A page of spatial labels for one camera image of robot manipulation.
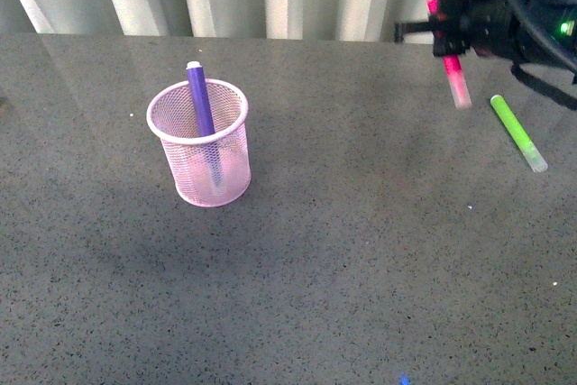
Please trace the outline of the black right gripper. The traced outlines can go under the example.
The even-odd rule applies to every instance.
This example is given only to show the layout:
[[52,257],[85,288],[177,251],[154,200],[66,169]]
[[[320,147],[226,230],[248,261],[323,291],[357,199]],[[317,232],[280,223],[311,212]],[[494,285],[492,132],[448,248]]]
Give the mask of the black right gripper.
[[480,57],[516,59],[518,22],[506,0],[426,0],[428,18],[394,24],[394,42],[413,33],[433,35],[433,55],[460,56],[474,50]]

